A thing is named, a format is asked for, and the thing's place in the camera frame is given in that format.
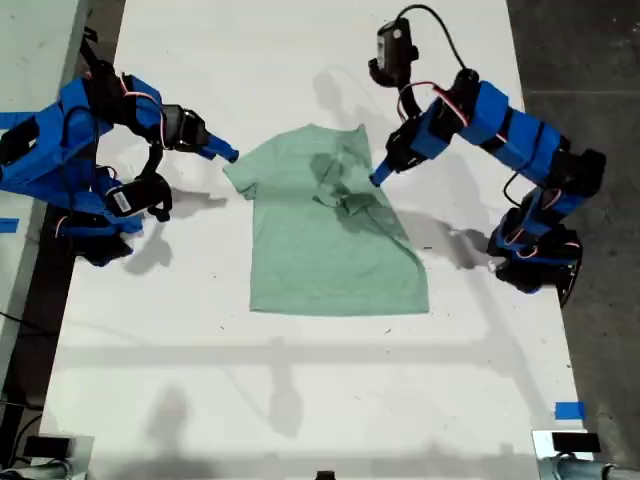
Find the black cable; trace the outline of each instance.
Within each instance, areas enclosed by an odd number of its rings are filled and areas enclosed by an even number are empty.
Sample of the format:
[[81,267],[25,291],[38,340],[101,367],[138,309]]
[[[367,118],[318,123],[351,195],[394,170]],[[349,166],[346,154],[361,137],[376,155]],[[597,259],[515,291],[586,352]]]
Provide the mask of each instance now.
[[13,444],[13,449],[11,450],[11,457],[9,457],[9,465],[13,465],[15,463],[16,454],[18,453],[18,446],[20,445],[20,440],[22,440],[22,437],[24,436],[26,431],[29,429],[31,425],[36,423],[41,418],[42,418],[42,414],[36,415],[31,420],[29,420],[24,427],[22,427],[22,430],[20,430],[20,432],[16,436],[16,441]]
[[40,332],[43,336],[47,336],[47,337],[56,337],[57,335],[55,333],[52,332],[47,332],[45,329],[39,327],[38,325],[36,325],[35,323],[31,323],[27,320],[22,320],[20,318],[16,318],[13,315],[9,315],[8,313],[4,313],[4,312],[0,312],[0,315],[2,315],[5,318],[8,318],[9,320],[12,320],[14,322],[20,323],[22,325],[25,325],[29,328],[33,328],[34,330],[37,330],[38,332]]
[[462,58],[460,57],[460,54],[458,53],[458,50],[456,49],[456,46],[453,43],[453,39],[451,38],[451,35],[449,34],[449,29],[447,28],[447,26],[444,24],[444,21],[442,20],[442,18],[440,18],[440,15],[438,15],[436,13],[435,10],[433,10],[431,7],[427,7],[426,5],[421,5],[421,4],[414,4],[414,5],[409,5],[408,7],[406,7],[405,9],[403,9],[398,16],[396,17],[396,22],[398,20],[400,20],[400,17],[402,17],[402,15],[404,15],[405,13],[407,13],[409,10],[426,10],[427,12],[429,12],[431,15],[433,15],[433,17],[438,21],[438,23],[440,24],[440,26],[442,27],[442,30],[444,31],[445,36],[447,37],[447,41],[449,42],[449,46],[451,47],[451,51],[453,52],[453,55],[456,57],[456,60],[458,61],[458,63],[460,64],[460,68],[467,68],[466,65],[464,64],[464,62],[462,61]]
[[516,177],[520,175],[520,170],[522,169],[516,170],[516,172],[513,175],[511,175],[511,178],[507,180],[507,183],[505,183],[504,187],[502,188],[502,194],[505,196],[505,198],[518,208],[520,208],[520,204],[516,202],[513,198],[511,198],[507,190],[509,189],[509,185],[511,185],[511,183],[516,179]]

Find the black plastic part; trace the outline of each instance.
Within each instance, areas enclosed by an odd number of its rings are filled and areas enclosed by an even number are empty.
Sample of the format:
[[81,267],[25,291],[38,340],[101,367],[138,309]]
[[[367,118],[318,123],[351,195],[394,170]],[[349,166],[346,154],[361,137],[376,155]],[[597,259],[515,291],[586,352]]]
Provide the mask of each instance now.
[[[518,210],[515,208],[509,210],[505,225],[509,222],[509,216],[517,215],[517,212]],[[554,285],[560,303],[564,305],[580,273],[582,262],[582,244],[575,230],[568,230],[564,225],[558,225],[549,233],[539,237],[537,243],[525,240],[521,235],[518,239],[519,242],[531,243],[530,248],[538,249],[537,262],[521,260],[513,252],[498,248],[497,235],[498,229],[491,235],[487,245],[487,253],[492,257],[504,257],[507,260],[496,269],[496,277],[525,293],[531,293],[543,285]],[[567,243],[579,245],[579,248],[567,245]]]
[[592,197],[600,190],[607,158],[595,150],[574,155],[558,149],[551,161],[551,173],[544,181],[547,188],[562,188],[569,195]]
[[27,438],[22,455],[61,460],[72,455],[73,446],[74,441],[71,438],[32,436]]
[[142,168],[142,172],[140,172],[140,175],[138,175],[138,178],[146,177],[148,175],[155,173],[155,171],[160,166],[160,161],[162,160],[163,153],[164,152],[160,145],[158,144],[151,145],[149,147],[149,159],[147,160],[147,163],[144,164],[144,167]]
[[597,433],[553,432],[553,449],[560,453],[601,453]]
[[149,173],[110,190],[105,204],[116,217],[128,217],[147,209],[159,222],[166,222],[173,207],[171,187],[158,173]]
[[316,480],[336,480],[336,474],[331,470],[320,470],[316,473]]
[[197,152],[209,142],[204,120],[193,110],[180,105],[163,105],[164,143],[180,152]]
[[120,235],[74,237],[71,243],[71,254],[84,257],[96,267],[103,267],[111,260],[131,255],[133,250]]
[[[478,73],[475,70],[465,68],[456,75],[453,86],[447,91],[447,96],[467,118],[471,119],[479,93],[480,77]],[[442,141],[450,143],[453,135],[462,131],[464,124],[442,100],[438,99],[436,102],[438,102],[439,109],[429,125],[429,132]]]
[[40,127],[35,117],[19,123],[0,137],[0,165],[11,165],[34,147],[40,135]]
[[389,168],[396,173],[409,170],[426,160],[424,155],[411,148],[411,144],[420,128],[420,122],[421,119],[419,117],[409,118],[387,140],[386,148]]
[[369,73],[382,87],[400,88],[411,78],[411,62],[418,57],[409,20],[400,18],[378,30],[378,56],[369,61]]

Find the red wire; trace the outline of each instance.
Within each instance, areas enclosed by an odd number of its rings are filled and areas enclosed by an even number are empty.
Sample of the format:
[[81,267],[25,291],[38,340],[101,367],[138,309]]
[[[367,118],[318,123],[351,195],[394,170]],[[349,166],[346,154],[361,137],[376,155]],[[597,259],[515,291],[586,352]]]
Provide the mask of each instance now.
[[[460,110],[460,108],[458,108],[458,106],[453,103],[453,101],[451,100],[451,98],[449,98],[449,95],[447,95],[447,93],[442,89],[442,87],[440,87],[437,83],[435,82],[431,82],[431,81],[423,81],[423,82],[414,82],[414,83],[410,83],[409,85],[406,85],[405,87],[402,88],[402,90],[400,90],[400,94],[398,95],[398,103],[396,105],[396,110],[398,111],[398,115],[400,116],[400,119],[405,122],[407,120],[406,116],[402,113],[402,109],[400,108],[401,104],[402,104],[402,94],[404,93],[404,91],[407,88],[410,87],[416,87],[419,85],[430,85],[434,92],[436,92],[436,95],[438,95],[442,101],[451,109],[453,110],[453,112],[458,116],[458,118],[462,121],[462,124],[466,127],[469,126],[469,124],[471,123],[469,121],[469,119],[467,118],[467,116],[462,112],[462,110]],[[504,136],[502,136],[499,133],[496,133],[496,137],[498,137],[500,140],[502,140],[504,143],[507,143],[507,139],[504,138]]]
[[124,80],[122,79],[122,77],[120,77],[120,85],[122,85],[122,90],[124,91],[124,96],[125,97],[147,98],[147,99],[151,100],[153,103],[155,103],[155,105],[158,107],[158,109],[160,110],[160,143],[162,144],[162,148],[164,148],[166,150],[167,146],[164,143],[164,115],[162,114],[162,106],[157,102],[157,100],[155,98],[153,98],[148,93],[130,92],[129,90],[127,90],[127,86],[124,84]]
[[560,195],[562,195],[562,190],[561,189],[557,189],[557,193],[556,196],[553,197],[553,200],[551,200],[549,203],[547,203],[544,207],[542,207],[543,210],[546,210],[547,208],[552,207],[553,205],[555,205],[555,203],[560,199]]
[[64,222],[66,218],[67,218],[67,216],[65,215],[60,220],[58,220],[58,223],[56,224],[56,234],[54,235],[53,238],[58,238],[58,233],[60,232],[60,227],[62,226],[62,222]]

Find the blue tape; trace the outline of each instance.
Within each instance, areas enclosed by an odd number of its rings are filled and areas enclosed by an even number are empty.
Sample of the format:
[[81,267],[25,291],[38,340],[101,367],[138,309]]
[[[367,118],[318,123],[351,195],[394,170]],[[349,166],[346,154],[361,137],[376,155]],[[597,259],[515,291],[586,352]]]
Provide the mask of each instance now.
[[556,420],[584,420],[586,416],[582,402],[556,402]]
[[0,233],[16,233],[19,218],[0,218]]
[[371,180],[371,183],[373,183],[376,187],[379,187],[380,185],[382,185],[382,182],[384,182],[387,177],[391,175],[392,171],[393,170],[391,170],[391,167],[389,166],[389,160],[385,158],[382,163],[378,165],[376,171],[369,176],[369,180]]
[[34,112],[0,112],[0,129],[10,130],[33,115]]

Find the wire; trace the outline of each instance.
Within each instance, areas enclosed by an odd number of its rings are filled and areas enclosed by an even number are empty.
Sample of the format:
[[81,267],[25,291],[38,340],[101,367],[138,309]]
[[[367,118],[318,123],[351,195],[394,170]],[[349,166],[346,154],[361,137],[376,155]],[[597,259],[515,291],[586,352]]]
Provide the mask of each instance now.
[[120,85],[122,86],[122,90],[124,90],[124,96],[125,97],[140,97],[140,98],[146,98],[148,100],[151,100],[156,107],[158,107],[158,110],[160,112],[160,143],[162,144],[162,148],[164,148],[165,150],[167,149],[167,146],[164,143],[164,123],[165,123],[165,113],[164,110],[162,110],[162,105],[160,105],[158,103],[158,101],[153,98],[153,96],[149,95],[148,93],[144,93],[144,92],[133,92],[130,91],[127,86],[124,83],[124,79],[122,77],[120,77]]
[[461,68],[467,68],[466,65],[464,64],[464,62],[462,61],[462,58],[460,58],[460,54],[458,53],[458,50],[456,49],[456,46],[453,43],[453,39],[451,38],[451,35],[449,34],[449,29],[447,28],[447,26],[444,24],[444,21],[442,20],[442,18],[440,18],[440,15],[438,15],[435,10],[433,10],[430,7],[427,7],[426,5],[420,5],[420,4],[414,4],[414,5],[409,5],[408,7],[406,7],[405,9],[403,9],[398,16],[396,17],[396,22],[398,20],[400,20],[400,17],[402,17],[402,15],[404,15],[405,13],[407,13],[409,10],[426,10],[427,12],[429,12],[431,15],[433,15],[433,17],[438,21],[438,23],[440,24],[440,26],[442,27],[442,31],[444,32],[445,36],[447,37],[447,41],[449,42],[449,46],[451,47],[451,51],[453,52],[453,55],[456,57],[456,60],[458,61],[458,63],[460,64]]
[[9,320],[12,320],[16,323],[20,323],[26,327],[29,328],[33,328],[34,330],[37,330],[38,332],[40,332],[42,335],[46,335],[49,337],[57,337],[57,335],[55,333],[52,332],[47,332],[46,330],[44,330],[43,328],[39,327],[38,325],[36,325],[35,323],[31,323],[27,320],[21,320],[17,317],[14,317],[13,315],[9,315],[8,313],[4,313],[4,312],[0,312],[0,315],[2,315],[5,318],[8,318]]
[[458,118],[462,121],[465,128],[469,126],[469,119],[465,116],[462,110],[460,110],[460,108],[458,108],[458,106],[455,103],[453,103],[453,101],[451,100],[451,98],[449,98],[447,93],[437,83],[431,82],[428,80],[422,81],[422,82],[410,83],[408,85],[405,85],[400,90],[398,94],[398,104],[396,105],[396,110],[398,111],[398,115],[400,115],[400,118],[402,119],[403,122],[406,121],[406,117],[404,116],[404,114],[402,113],[402,109],[400,108],[402,104],[402,94],[407,88],[412,88],[419,85],[430,85],[433,88],[433,91],[436,92],[436,95],[438,95],[442,99],[442,101],[446,103],[447,106],[451,110],[453,110],[453,112],[458,116]]
[[20,432],[16,436],[16,440],[13,444],[13,449],[11,450],[11,457],[9,457],[9,465],[13,465],[15,463],[16,454],[18,453],[18,446],[20,445],[20,441],[22,440],[22,437],[24,436],[26,431],[29,429],[31,425],[36,423],[41,418],[42,418],[42,414],[36,415],[31,420],[29,420],[24,427],[22,427],[22,430],[20,430]]
[[560,196],[562,195],[562,190],[559,188],[556,190],[557,190],[556,196],[553,197],[553,199],[549,203],[547,203],[544,207],[542,207],[543,210],[553,207],[556,204],[556,202],[560,199]]
[[56,224],[56,233],[53,236],[53,238],[58,238],[58,233],[60,233],[60,227],[62,226],[62,222],[65,221],[65,219],[69,218],[67,215],[63,216],[60,218],[60,220],[58,220],[58,223]]
[[520,204],[518,202],[516,202],[513,198],[511,198],[511,196],[509,195],[509,192],[508,192],[509,186],[513,183],[513,181],[516,179],[516,177],[518,175],[520,175],[520,169],[516,170],[516,172],[513,175],[511,175],[511,178],[509,180],[507,180],[507,182],[504,184],[504,187],[502,187],[502,194],[514,206],[520,208]]

